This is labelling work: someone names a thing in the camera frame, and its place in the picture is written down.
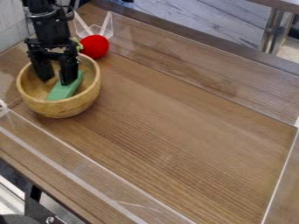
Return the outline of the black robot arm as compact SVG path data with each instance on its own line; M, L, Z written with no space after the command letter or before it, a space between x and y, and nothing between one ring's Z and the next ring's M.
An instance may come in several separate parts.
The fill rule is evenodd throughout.
M23 0L36 38L28 38L28 57L42 81L54 76L52 61L60 62L60 83L67 86L79 77L78 43L71 39L71 29L64 5L56 0Z

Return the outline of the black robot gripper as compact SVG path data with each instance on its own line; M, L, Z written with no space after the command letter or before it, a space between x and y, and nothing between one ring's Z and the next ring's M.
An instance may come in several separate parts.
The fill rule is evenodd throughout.
M79 75L78 44L71 39L68 22L74 19L66 13L66 6L28 6L28 17L32 21L35 38L24 43L28 47L28 57L42 81L48 81L55 72L52 60L60 61L60 83L70 85Z

